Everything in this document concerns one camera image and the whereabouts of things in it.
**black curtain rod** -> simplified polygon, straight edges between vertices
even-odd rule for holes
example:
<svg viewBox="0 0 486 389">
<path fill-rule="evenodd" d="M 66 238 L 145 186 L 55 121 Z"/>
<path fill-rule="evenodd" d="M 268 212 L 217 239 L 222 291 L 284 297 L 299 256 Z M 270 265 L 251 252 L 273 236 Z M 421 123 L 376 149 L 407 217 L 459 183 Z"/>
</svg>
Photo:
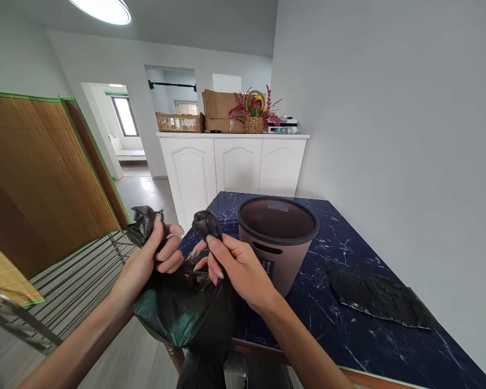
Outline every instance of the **black curtain rod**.
<svg viewBox="0 0 486 389">
<path fill-rule="evenodd" d="M 150 80 L 147 81 L 150 85 L 150 89 L 155 89 L 154 85 L 166 85 L 166 86 L 185 86 L 186 88 L 192 88 L 196 92 L 196 84 L 194 85 L 187 85 L 187 84 L 170 84 L 170 83 L 154 83 Z"/>
</svg>

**white bench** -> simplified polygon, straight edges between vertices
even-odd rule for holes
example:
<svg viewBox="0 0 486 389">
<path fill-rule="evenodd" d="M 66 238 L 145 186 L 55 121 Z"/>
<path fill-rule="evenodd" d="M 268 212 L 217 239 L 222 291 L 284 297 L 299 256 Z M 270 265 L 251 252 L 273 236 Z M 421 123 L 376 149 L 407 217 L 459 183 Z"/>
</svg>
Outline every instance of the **white bench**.
<svg viewBox="0 0 486 389">
<path fill-rule="evenodd" d="M 123 149 L 119 138 L 108 134 L 118 160 L 146 160 L 144 149 Z"/>
</svg>

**ceiling light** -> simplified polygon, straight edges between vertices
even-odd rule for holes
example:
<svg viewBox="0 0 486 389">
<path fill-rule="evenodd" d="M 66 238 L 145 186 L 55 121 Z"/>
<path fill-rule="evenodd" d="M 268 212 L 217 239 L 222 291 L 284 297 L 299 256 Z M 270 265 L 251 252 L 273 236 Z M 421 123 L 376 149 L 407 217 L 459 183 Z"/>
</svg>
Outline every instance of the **ceiling light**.
<svg viewBox="0 0 486 389">
<path fill-rule="evenodd" d="M 103 22 L 124 25 L 131 15 L 123 0 L 70 0 L 81 11 Z"/>
</svg>

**trash can label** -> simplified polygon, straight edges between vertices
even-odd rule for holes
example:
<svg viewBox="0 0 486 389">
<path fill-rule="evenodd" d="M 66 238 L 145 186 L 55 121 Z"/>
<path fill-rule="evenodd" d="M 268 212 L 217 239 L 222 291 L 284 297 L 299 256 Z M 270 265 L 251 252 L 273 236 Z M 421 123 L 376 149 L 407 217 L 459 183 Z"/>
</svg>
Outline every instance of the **trash can label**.
<svg viewBox="0 0 486 389">
<path fill-rule="evenodd" d="M 263 269 L 265 269 L 265 271 L 268 274 L 268 276 L 270 277 L 270 279 L 272 279 L 272 275 L 274 274 L 275 261 L 271 261 L 271 260 L 263 259 L 263 258 L 259 258 L 259 259 L 261 261 L 261 265 L 263 266 Z"/>
</svg>

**trash can handle hole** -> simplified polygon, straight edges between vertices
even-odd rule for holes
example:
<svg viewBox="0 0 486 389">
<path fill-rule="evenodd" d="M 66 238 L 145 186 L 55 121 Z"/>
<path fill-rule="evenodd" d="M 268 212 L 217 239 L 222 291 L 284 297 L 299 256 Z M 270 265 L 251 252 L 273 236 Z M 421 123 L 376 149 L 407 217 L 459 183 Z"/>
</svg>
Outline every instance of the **trash can handle hole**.
<svg viewBox="0 0 486 389">
<path fill-rule="evenodd" d="M 268 203 L 268 208 L 275 209 L 275 210 L 278 210 L 278 211 L 288 212 L 288 207 L 284 204 L 279 203 L 279 202 Z"/>
<path fill-rule="evenodd" d="M 256 249 L 261 250 L 261 251 L 264 251 L 264 252 L 267 252 L 267 253 L 270 253 L 270 254 L 275 254 L 275 255 L 282 254 L 282 250 L 281 249 L 276 249 L 274 247 L 268 247 L 268 246 L 262 245 L 261 243 L 258 243 L 258 242 L 252 242 L 252 245 Z"/>
</svg>

